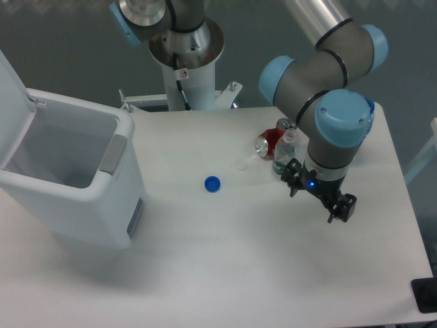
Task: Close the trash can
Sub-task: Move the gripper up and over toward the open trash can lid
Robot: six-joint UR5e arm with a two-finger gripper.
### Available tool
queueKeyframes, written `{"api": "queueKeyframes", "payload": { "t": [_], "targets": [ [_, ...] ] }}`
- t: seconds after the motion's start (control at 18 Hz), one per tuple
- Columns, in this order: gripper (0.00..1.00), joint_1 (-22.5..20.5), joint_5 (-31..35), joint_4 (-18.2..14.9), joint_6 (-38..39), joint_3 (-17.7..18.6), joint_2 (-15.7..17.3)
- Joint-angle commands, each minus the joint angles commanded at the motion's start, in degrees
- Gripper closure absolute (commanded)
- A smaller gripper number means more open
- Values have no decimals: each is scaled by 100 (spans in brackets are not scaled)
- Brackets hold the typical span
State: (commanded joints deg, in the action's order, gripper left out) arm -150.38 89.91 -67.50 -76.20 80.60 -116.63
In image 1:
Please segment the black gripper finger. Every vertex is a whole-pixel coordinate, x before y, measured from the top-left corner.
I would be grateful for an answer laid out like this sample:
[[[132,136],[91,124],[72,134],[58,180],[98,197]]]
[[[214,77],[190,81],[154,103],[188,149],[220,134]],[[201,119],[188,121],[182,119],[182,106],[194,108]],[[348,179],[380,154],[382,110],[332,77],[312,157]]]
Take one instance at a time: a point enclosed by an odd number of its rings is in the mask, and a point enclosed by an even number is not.
[[[356,201],[357,197],[349,193],[340,193],[337,198],[328,200],[325,205],[329,211],[327,222],[331,223],[334,219],[347,222],[354,213]]]
[[[294,197],[298,191],[303,190],[303,184],[300,178],[301,172],[302,164],[296,158],[292,158],[283,169],[281,180],[289,187],[290,197]]]

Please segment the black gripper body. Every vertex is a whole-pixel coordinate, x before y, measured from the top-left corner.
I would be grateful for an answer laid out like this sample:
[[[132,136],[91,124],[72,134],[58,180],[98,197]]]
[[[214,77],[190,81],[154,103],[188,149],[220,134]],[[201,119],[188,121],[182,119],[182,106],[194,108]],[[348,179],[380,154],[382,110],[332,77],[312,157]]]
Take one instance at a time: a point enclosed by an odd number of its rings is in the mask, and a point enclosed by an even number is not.
[[[317,172],[308,170],[304,165],[298,175],[302,189],[319,199],[330,213],[334,212],[337,199],[340,195],[342,178],[337,180],[322,180],[318,178]]]

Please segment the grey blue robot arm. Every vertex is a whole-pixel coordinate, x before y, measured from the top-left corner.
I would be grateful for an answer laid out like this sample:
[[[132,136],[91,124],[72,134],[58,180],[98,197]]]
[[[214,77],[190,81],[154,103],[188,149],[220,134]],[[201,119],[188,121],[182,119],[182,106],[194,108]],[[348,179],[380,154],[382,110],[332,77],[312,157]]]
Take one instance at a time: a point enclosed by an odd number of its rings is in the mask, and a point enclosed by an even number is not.
[[[379,67],[388,55],[383,32],[357,25],[338,1],[286,1],[315,55],[304,62],[279,56],[262,70],[259,90],[307,137],[303,162],[291,160],[281,178],[291,194],[308,191],[347,221],[356,197],[340,188],[352,159],[371,130],[374,105],[348,85]],[[110,10],[132,44],[147,42],[165,78],[174,111],[213,109],[213,68],[224,48],[220,27],[203,1],[115,1]]]

